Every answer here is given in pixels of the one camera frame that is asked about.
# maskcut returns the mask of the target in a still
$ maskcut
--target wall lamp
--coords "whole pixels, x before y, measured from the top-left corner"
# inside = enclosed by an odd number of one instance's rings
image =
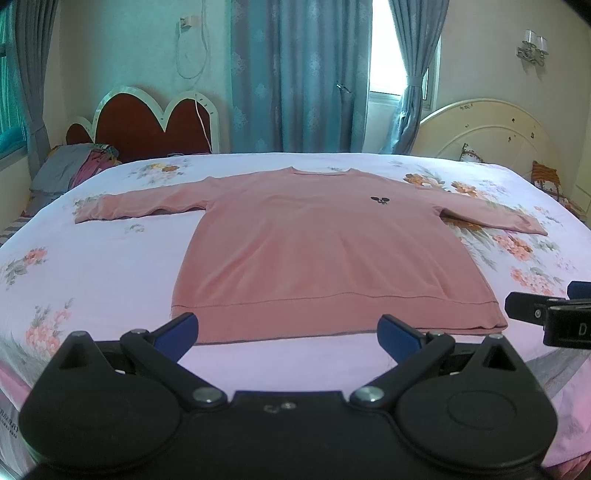
[[[540,67],[545,65],[545,58],[548,55],[548,42],[544,37],[539,37],[534,31],[526,30],[523,39],[523,47],[517,47],[517,56],[522,60]]]

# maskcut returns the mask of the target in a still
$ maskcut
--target bed mattress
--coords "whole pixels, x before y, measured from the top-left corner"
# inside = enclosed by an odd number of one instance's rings
[[[0,249],[0,390],[14,411],[69,332],[86,330],[95,340],[112,340],[133,328],[154,330],[170,318],[183,255],[205,215],[193,211],[75,225],[85,202],[104,193],[290,166],[319,172],[357,168],[536,217],[548,237],[447,221],[501,305],[511,291],[565,296],[571,280],[591,281],[591,232],[552,198],[500,166],[372,154],[198,155],[134,162],[66,193]],[[541,327],[508,321],[504,333],[558,412],[558,434],[544,464],[589,452],[589,353],[544,346]],[[230,396],[236,390],[342,390],[349,395],[395,365],[373,333],[199,345],[180,363]],[[1,445],[5,462],[26,471],[26,458],[7,453],[6,442]]]

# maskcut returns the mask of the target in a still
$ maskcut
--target red headboard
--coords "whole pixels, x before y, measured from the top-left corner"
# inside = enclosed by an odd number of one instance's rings
[[[123,163],[172,153],[209,153],[209,145],[212,153],[219,153],[217,110],[204,95],[184,92],[162,111],[143,90],[122,87],[105,96],[92,123],[77,118],[68,129],[66,143],[113,145]]]

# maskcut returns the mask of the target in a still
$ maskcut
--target pillow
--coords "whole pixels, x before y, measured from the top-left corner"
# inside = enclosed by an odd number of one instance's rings
[[[474,150],[469,148],[467,143],[464,143],[462,147],[462,155],[460,155],[460,161],[468,161],[471,163],[485,163],[482,157]]]
[[[562,194],[562,187],[560,186],[560,179],[558,172],[554,168],[546,167],[541,163],[534,163],[531,167],[531,182],[538,187],[542,192],[550,195],[554,200],[565,204],[565,198]]]

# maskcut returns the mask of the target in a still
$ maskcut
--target cushion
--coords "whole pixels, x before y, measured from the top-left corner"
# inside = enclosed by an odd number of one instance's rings
[[[476,153],[475,150],[471,149],[467,143],[464,143],[462,147],[462,155],[460,155],[460,161],[468,161],[472,163],[485,163],[483,158]]]
[[[554,200],[564,205],[564,195],[560,186],[558,172],[554,168],[546,167],[541,163],[534,163],[531,167],[531,182],[542,192],[550,195]]]
[[[587,222],[587,213],[579,205],[563,195],[556,169],[546,167],[546,165],[534,160],[531,167],[531,182],[542,192],[550,195],[576,218],[583,223]]]

